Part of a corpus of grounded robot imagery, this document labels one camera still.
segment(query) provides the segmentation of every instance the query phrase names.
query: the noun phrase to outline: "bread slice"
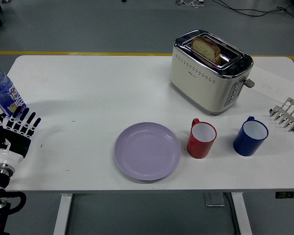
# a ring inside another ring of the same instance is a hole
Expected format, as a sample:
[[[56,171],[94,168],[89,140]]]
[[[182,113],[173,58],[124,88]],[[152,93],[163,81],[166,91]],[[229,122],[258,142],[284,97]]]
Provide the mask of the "bread slice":
[[[192,40],[192,49],[211,60],[216,65],[221,63],[220,48],[209,38],[197,36]]]

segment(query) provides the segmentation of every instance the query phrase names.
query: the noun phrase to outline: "toaster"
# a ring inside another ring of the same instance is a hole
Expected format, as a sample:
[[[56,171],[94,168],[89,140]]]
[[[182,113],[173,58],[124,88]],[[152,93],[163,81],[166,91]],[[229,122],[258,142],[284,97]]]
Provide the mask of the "toaster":
[[[192,49],[196,36],[209,38],[218,45],[219,65]],[[252,66],[253,60],[246,53],[207,31],[195,30],[174,42],[170,81],[207,113],[218,115],[237,101],[243,85],[255,85],[247,78]]]

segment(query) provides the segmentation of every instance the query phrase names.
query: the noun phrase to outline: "blue mug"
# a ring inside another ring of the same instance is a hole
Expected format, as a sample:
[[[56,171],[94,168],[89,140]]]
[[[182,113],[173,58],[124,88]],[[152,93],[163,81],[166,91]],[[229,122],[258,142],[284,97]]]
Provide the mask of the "blue mug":
[[[242,156],[251,156],[268,135],[268,128],[262,122],[248,117],[233,142],[233,148]]]

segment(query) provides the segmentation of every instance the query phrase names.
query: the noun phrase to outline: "red mug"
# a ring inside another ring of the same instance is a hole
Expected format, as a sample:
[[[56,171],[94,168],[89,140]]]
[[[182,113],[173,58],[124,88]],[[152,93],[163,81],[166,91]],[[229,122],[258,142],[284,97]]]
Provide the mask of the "red mug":
[[[217,131],[213,125],[195,118],[187,143],[188,153],[193,158],[206,157],[216,137]]]

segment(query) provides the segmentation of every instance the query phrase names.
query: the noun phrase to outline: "plastic bottle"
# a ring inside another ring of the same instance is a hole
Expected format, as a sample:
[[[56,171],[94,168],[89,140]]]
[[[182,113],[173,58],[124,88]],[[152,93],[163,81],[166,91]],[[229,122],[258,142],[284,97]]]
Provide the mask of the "plastic bottle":
[[[0,108],[7,116],[12,116],[18,106],[21,106],[22,109],[17,117],[22,114],[26,104],[10,78],[0,70]]]

